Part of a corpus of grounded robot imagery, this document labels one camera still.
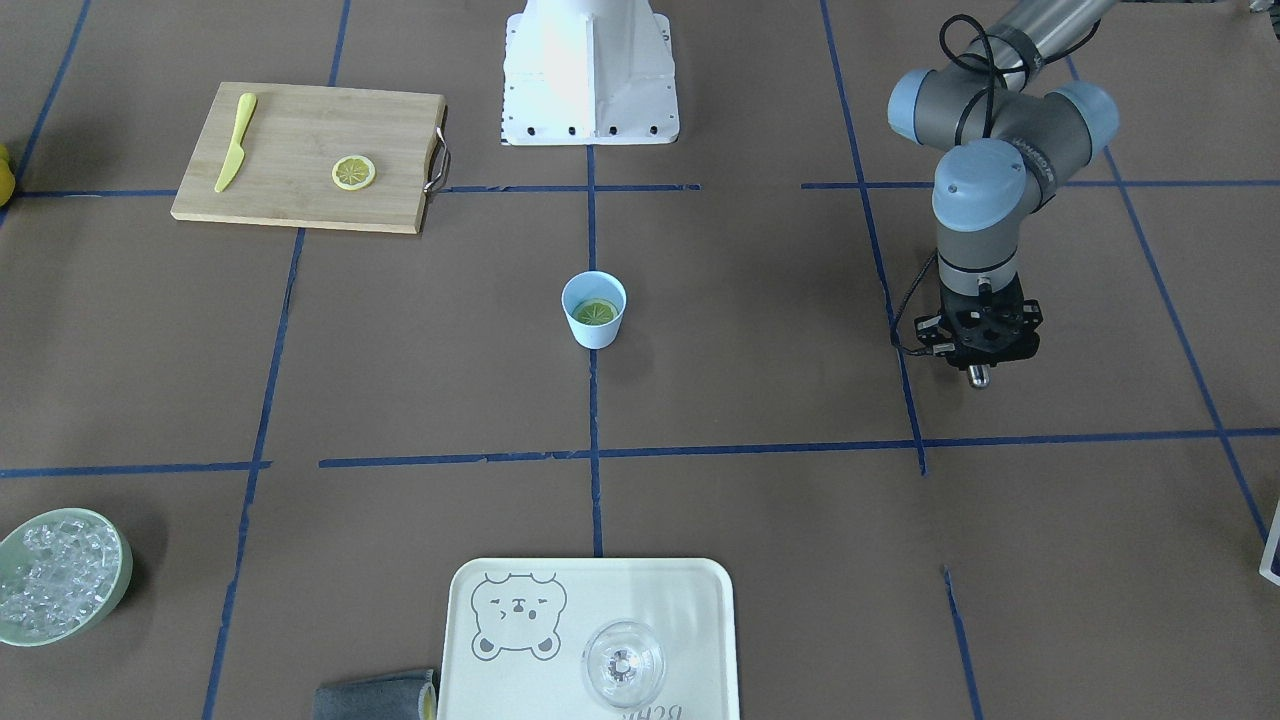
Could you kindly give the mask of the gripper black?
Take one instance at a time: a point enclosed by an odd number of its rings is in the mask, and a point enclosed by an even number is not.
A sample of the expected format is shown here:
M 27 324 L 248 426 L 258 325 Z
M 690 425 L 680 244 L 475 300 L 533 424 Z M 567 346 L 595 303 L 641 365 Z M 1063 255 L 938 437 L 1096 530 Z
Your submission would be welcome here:
M 1019 278 L 979 295 L 957 293 L 945 286 L 941 316 L 946 340 L 940 355 L 957 369 L 1027 360 L 1041 346 L 1041 306 L 1025 299 Z

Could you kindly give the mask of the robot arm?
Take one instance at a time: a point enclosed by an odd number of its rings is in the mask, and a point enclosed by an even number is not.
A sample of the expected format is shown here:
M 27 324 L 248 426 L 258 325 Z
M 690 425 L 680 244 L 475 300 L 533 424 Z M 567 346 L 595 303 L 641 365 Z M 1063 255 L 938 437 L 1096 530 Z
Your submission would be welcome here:
M 1021 222 L 1043 208 L 1117 133 L 1119 110 L 1101 87 L 1073 81 L 1036 97 L 1027 86 L 1096 33 L 1108 1 L 1020 1 L 974 29 L 947 65 L 906 73 L 886 110 L 904 138 L 942 152 L 934 170 L 940 310 L 914 320 L 920 354 L 942 357 L 983 388 L 989 370 L 1033 357 L 1043 320 L 1023 293 Z

